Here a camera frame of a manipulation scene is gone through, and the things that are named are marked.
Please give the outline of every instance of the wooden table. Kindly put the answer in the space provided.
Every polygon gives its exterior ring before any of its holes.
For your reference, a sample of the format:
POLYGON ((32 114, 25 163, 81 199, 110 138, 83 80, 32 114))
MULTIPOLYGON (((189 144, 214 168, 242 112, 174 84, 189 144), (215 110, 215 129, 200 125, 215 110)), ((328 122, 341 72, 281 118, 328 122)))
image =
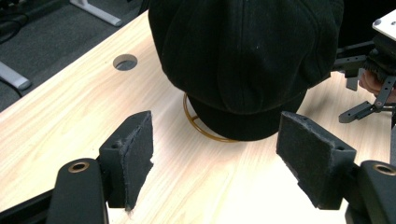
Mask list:
MULTIPOLYGON (((349 124, 338 115, 373 96, 345 88, 340 74, 306 95, 298 111, 358 150, 356 163, 389 161, 390 115, 349 124)), ((131 214, 110 209, 111 223, 345 223, 340 211, 314 208, 276 155, 277 134, 221 143, 193 129, 183 92, 163 74, 147 13, 67 66, 0 114, 0 211, 52 189, 60 167, 96 158, 130 115, 151 110, 153 168, 131 214), (114 68, 121 54, 137 66, 114 68)))

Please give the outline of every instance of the light wood surface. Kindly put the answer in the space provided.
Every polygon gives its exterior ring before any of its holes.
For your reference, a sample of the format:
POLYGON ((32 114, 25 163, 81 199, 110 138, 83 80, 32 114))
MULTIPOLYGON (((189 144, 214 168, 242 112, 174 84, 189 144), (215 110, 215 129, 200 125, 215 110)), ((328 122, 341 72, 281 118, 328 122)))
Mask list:
MULTIPOLYGON (((389 114, 338 122, 350 107, 374 100, 345 82, 332 74, 298 113, 356 148, 357 164, 389 162, 389 114)), ((151 110, 154 166, 133 212, 110 209, 111 223, 345 223, 345 202, 340 211, 320 211, 299 189, 276 155, 277 134, 208 139, 187 121, 182 97, 163 74, 145 13, 0 114, 0 211, 52 189, 65 163, 96 158, 128 116, 151 110), (121 54, 133 54, 137 66, 115 69, 121 54)))

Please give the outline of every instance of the cap brim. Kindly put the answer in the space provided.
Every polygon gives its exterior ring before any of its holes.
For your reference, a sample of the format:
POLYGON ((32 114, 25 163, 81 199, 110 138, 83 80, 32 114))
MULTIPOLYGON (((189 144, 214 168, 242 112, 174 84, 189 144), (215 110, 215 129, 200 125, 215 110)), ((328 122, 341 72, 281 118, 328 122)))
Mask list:
POLYGON ((192 108, 200 120, 212 131, 238 141, 256 141, 269 137, 279 129, 280 113, 295 113, 305 97, 301 92, 280 107, 257 114, 238 115, 215 109, 189 96, 192 108))

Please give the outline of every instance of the newsboy cap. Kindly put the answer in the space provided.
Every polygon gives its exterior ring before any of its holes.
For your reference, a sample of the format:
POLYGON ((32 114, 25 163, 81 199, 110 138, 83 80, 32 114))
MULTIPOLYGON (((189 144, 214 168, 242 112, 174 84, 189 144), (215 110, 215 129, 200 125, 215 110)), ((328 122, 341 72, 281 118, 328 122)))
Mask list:
POLYGON ((306 90, 330 75, 343 0, 151 0, 164 73, 214 132, 253 141, 277 132, 306 90))

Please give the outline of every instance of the gray carpet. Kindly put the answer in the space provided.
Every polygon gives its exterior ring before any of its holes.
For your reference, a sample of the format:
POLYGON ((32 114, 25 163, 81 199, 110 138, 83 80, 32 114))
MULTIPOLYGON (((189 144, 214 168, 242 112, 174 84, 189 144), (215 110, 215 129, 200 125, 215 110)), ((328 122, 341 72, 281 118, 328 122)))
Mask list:
MULTIPOLYGON (((122 19, 125 25, 138 15, 142 0, 91 0, 90 4, 122 19)), ((25 95, 119 29, 64 1, 1 44, 0 62, 33 82, 21 92, 25 95)), ((0 111, 19 99, 13 89, 0 83, 0 111)))

